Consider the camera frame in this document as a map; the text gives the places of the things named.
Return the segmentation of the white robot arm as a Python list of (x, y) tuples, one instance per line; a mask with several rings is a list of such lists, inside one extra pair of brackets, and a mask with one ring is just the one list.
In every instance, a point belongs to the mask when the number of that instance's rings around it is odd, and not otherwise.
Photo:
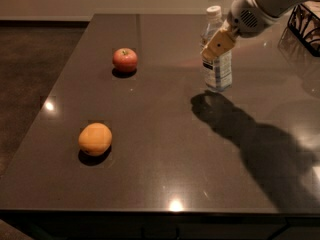
[(238, 37), (258, 36), (295, 5), (309, 0), (234, 0), (223, 25), (204, 46), (201, 55), (214, 60), (230, 51)]

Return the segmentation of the white-grey gripper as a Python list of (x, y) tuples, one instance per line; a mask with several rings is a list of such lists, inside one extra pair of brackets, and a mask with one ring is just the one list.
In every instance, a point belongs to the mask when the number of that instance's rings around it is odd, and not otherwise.
[(237, 36), (259, 35), (277, 22), (282, 13), (281, 0), (234, 0), (227, 16), (230, 28), (203, 32), (202, 57), (215, 60), (235, 46)]

